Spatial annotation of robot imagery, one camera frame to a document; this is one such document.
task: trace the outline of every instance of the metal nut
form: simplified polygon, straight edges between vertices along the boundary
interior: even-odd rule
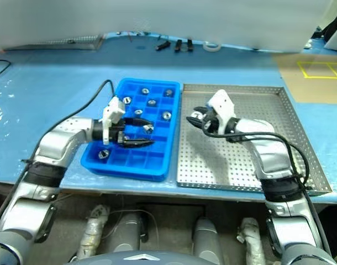
[[[154,126],[152,124],[147,124],[143,126],[145,133],[152,134],[154,131]]]
[[[99,153],[98,153],[98,158],[100,159],[105,159],[109,156],[109,151],[108,150],[101,150]]]
[[[141,90],[141,93],[144,94],[144,95],[149,94],[149,92],[150,92],[150,91],[149,91],[147,88],[143,88],[143,89]]]
[[[203,113],[201,113],[201,112],[193,112],[191,114],[191,117],[196,118],[198,120],[202,120],[203,119]]]
[[[156,106],[156,100],[153,100],[153,99],[149,100],[148,101],[148,106],[155,107]]]
[[[134,111],[134,115],[138,118],[143,114],[143,111],[141,109],[136,109]]]
[[[131,102],[131,97],[125,97],[125,98],[123,98],[123,103],[124,104],[128,105],[128,104],[130,104],[130,102]]]
[[[165,97],[172,97],[173,96],[173,90],[172,89],[167,89],[164,92]]]
[[[170,113],[170,112],[164,112],[164,113],[162,114],[162,118],[163,118],[164,120],[170,120],[170,119],[171,119],[171,113]]]

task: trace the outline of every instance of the floor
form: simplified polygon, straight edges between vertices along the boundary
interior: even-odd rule
[[[48,240],[35,245],[27,265],[66,263],[76,252],[86,225],[86,217],[97,204],[110,205],[112,210],[146,209],[158,224],[161,250],[191,253],[192,227],[202,215],[210,218],[219,233],[225,264],[245,264],[245,246],[236,240],[237,228],[243,217],[255,217],[259,224],[267,260],[274,261],[265,230],[266,210],[261,203],[237,203],[215,200],[138,197],[132,195],[73,195],[57,202],[57,218]],[[111,216],[104,228],[108,233],[118,216]],[[98,253],[105,253],[110,237],[103,240]],[[149,221],[149,240],[142,250],[156,250],[155,230]]]

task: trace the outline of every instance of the cardboard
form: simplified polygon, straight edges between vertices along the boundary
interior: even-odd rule
[[[273,54],[296,102],[337,104],[337,56]]]

